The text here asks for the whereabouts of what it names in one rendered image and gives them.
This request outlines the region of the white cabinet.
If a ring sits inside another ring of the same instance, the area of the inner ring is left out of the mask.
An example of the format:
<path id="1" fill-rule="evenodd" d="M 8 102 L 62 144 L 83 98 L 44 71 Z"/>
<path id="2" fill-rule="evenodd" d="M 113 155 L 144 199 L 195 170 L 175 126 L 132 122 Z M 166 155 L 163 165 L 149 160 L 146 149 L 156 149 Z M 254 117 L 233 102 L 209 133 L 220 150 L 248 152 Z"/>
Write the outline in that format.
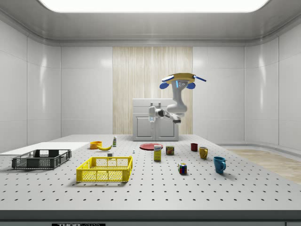
<path id="1" fill-rule="evenodd" d="M 178 125 L 171 120 L 157 118 L 154 129 L 149 121 L 151 105 L 166 110 L 174 104 L 171 98 L 134 98 L 133 99 L 133 140 L 134 141 L 177 141 L 179 139 Z"/>

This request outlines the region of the red plate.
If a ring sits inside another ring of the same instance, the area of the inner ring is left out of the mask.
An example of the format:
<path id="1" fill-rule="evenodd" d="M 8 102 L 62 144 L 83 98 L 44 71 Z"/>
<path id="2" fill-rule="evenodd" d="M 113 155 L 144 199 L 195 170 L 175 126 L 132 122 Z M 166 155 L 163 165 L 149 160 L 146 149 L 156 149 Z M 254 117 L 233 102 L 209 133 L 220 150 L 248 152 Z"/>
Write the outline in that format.
<path id="1" fill-rule="evenodd" d="M 146 150 L 146 151 L 157 151 L 161 150 L 163 148 L 163 145 L 158 143 L 145 143 L 140 145 L 140 149 Z"/>

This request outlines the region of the yellow basket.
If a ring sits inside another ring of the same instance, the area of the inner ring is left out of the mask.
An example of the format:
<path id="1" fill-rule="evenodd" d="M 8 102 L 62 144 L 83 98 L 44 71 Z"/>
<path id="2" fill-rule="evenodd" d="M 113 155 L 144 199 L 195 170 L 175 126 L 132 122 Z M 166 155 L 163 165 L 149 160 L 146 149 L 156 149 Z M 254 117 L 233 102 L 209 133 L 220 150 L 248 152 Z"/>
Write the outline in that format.
<path id="1" fill-rule="evenodd" d="M 78 182 L 127 182 L 133 157 L 91 157 L 76 169 Z"/>

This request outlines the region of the blue mug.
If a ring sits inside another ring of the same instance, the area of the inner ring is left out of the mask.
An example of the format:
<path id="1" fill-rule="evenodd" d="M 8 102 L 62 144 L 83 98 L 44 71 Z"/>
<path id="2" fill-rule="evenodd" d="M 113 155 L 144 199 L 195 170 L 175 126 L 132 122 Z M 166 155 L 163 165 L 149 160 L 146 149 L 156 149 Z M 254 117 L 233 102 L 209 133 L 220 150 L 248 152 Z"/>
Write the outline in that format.
<path id="1" fill-rule="evenodd" d="M 219 156 L 214 157 L 214 166 L 216 173 L 223 174 L 224 170 L 226 169 L 225 158 Z"/>

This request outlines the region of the dark grey basket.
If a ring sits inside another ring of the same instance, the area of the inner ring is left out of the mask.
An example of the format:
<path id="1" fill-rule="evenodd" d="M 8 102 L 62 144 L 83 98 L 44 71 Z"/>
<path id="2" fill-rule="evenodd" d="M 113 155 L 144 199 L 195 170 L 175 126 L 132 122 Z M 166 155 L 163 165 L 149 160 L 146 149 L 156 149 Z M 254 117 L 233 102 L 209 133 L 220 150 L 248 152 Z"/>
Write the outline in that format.
<path id="1" fill-rule="evenodd" d="M 71 149 L 36 149 L 12 158 L 14 169 L 55 169 L 71 158 Z"/>

